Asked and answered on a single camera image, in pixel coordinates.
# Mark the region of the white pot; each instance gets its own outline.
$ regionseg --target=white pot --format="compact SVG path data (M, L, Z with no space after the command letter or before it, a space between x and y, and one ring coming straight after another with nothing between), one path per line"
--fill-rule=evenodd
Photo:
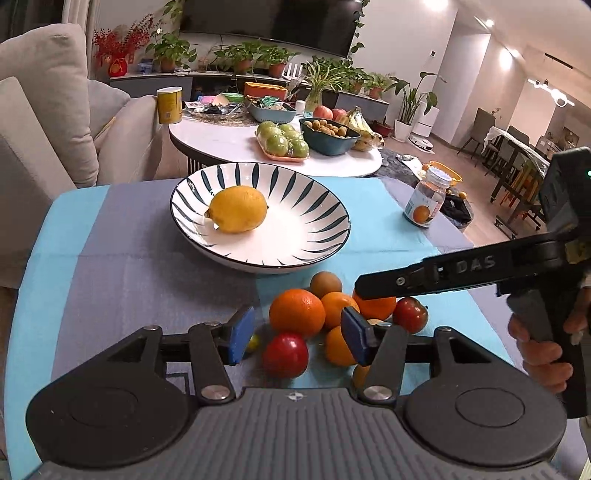
M403 124L398 120L394 121L394 140L405 143L412 129L412 125Z

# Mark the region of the ceiling light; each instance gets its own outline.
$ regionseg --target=ceiling light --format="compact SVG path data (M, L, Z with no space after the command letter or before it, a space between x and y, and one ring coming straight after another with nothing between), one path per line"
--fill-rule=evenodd
M485 24L485 23L484 23L484 22L483 22L483 21L482 21L480 18L478 18L478 17L474 17L474 18L476 18L476 21L477 21L477 22L478 22L480 25L482 25L482 27L483 27L483 28L486 28L486 24Z
M546 90L546 92L548 92L554 99L554 103L556 104L556 106L559 106L561 108L567 105L574 106L574 103L570 101L563 92L561 92L557 88L551 89L548 80L544 80L544 83L540 83L539 80L532 79L527 79L527 81L530 82L535 88L541 88L542 90Z
M513 64L513 57L506 48L503 48L499 53L499 62L501 64L501 68L504 71L507 71L511 68L511 65Z
M434 12L445 10L449 4L449 0L423 0L423 2Z

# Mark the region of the blue gripper pad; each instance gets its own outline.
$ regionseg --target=blue gripper pad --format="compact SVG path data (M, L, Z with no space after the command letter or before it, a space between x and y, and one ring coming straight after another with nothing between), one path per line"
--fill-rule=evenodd
M233 324L228 345L228 365L237 365L242 360L246 346L255 331L255 309L241 308L228 323Z

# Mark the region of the white cup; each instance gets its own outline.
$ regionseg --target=white cup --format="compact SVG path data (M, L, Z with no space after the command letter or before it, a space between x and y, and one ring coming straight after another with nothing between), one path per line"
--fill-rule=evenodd
M297 115L304 115L304 111L306 110L306 102L303 100L298 100L295 103L295 112Z

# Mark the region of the dining table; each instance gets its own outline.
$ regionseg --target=dining table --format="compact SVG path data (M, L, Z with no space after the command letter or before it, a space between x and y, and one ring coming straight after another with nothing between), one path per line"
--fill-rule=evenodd
M491 193L491 203L496 200L496 196L501 190L501 187L503 187L514 199L517 199L517 206L511 212L509 218L504 219L499 215L495 218L495 226L509 238L515 239L517 237L517 232L511 227L511 223L517 218L517 216L519 214L524 215L530 210L533 210L535 213L540 212L539 204L536 204L535 199L540 191L546 172L548 172L550 162L531 148L531 146L517 140L513 135L498 127L491 127L489 130L484 140L483 151L486 151L487 146L499 137L503 137L504 141L508 141L514 150L509 161L506 162L501 169L499 180ZM519 174L516 178L513 178L512 168L514 167L518 155L522 156L523 164ZM525 192L522 192L526 182L528 182L528 187ZM510 234L507 234L507 232L501 228L502 226L506 227L510 231Z
M271 333L268 311L289 288L306 288L318 271L331 271L351 293L365 273L406 267L423 258L473 245L443 215L420 229L403 215L413 189L389 178L317 177L346 207L347 243L334 256L284 275L250 274L206 258L181 235L170 213L179 180L146 181L80 189L52 205L33 248L18 295L5 378L4 413L12 480L40 465L25 415L41 389L146 325L165 334L186 333L196 323L225 322L243 305L255 309L263 342ZM494 285L420 297L428 307L421 335L450 326L521 367L507 332L511 311ZM310 363L293 380L271 381L260 351L226 367L237 393L243 387L350 386L352 368L323 358L323 340L309 341ZM167 378L190 393L190 367L169 364ZM402 393L429 378L429 366L407 364ZM553 466L578 478L586 448L576 420L569 420Z

